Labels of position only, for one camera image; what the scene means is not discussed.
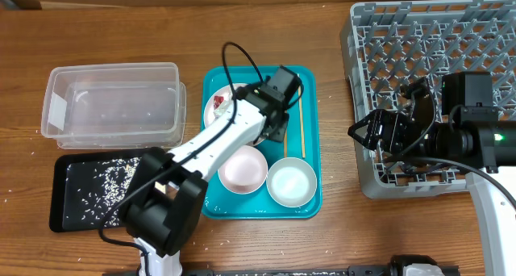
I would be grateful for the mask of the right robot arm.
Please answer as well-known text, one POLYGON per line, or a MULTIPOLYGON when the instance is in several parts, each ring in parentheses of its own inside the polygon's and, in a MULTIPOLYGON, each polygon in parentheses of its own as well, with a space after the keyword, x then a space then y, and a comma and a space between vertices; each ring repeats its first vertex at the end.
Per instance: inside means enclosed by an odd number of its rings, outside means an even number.
POLYGON ((488 72, 442 77, 441 97, 422 77, 400 87, 411 111, 376 109, 347 131, 368 150, 382 148, 386 162, 404 174, 452 168, 465 176, 481 232, 487 275, 515 273, 515 123, 501 121, 488 72))

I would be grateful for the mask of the small pink rice bowl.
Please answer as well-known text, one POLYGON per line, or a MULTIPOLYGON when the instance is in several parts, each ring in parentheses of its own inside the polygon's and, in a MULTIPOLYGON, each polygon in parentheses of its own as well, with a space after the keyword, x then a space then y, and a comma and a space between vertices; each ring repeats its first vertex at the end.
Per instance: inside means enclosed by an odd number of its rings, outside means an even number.
POLYGON ((223 186, 235 194, 251 194, 265 182, 268 163, 256 148, 244 145, 218 169, 223 186))

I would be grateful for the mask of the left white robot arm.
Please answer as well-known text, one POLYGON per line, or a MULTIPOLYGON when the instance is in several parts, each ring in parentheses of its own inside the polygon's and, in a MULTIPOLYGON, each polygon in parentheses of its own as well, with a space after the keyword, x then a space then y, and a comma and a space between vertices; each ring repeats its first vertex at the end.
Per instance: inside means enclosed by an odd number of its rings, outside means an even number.
POLYGON ((119 208, 140 251, 140 275, 182 273, 179 252, 198 225, 209 180, 244 145, 283 141, 300 88, 301 78, 281 66, 267 81, 235 89, 227 111, 192 140, 140 158, 119 208))

